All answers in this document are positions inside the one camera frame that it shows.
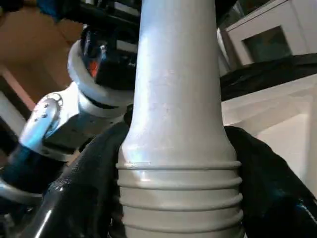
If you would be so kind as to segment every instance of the silver metal part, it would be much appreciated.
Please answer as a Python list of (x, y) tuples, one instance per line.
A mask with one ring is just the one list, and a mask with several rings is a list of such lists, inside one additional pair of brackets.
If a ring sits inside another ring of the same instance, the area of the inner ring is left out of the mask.
[(46, 133), (54, 126), (60, 113), (60, 101), (53, 97), (46, 96), (36, 105), (23, 128), (19, 142), (43, 156), (59, 161), (67, 161), (63, 153), (50, 149), (43, 144)]
[(94, 105), (73, 82), (37, 104), (19, 141), (43, 156), (66, 162), (90, 138), (121, 121), (125, 112), (126, 107)]
[(48, 131), (45, 143), (72, 153), (88, 139), (123, 119), (126, 107), (103, 109), (95, 106), (76, 85), (72, 83), (59, 92), (63, 105), (58, 124)]
[(37, 205), (42, 201), (42, 195), (19, 190), (0, 179), (0, 197), (25, 205)]

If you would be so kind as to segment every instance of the black fabric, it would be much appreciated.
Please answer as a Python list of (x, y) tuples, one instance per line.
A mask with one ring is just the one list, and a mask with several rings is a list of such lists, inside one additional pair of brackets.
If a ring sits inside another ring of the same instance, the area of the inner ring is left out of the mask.
[(248, 238), (317, 237), (315, 197), (286, 161), (243, 129), (228, 126), (225, 130), (241, 162)]
[(120, 123), (93, 139), (49, 187), (35, 218), (20, 237), (107, 237), (115, 164), (127, 132), (128, 126)]
[(220, 79), (223, 101), (317, 73), (317, 54), (254, 63)]
[(1, 178), (23, 191), (43, 193), (64, 166), (65, 162), (40, 155), (18, 143), (1, 170)]

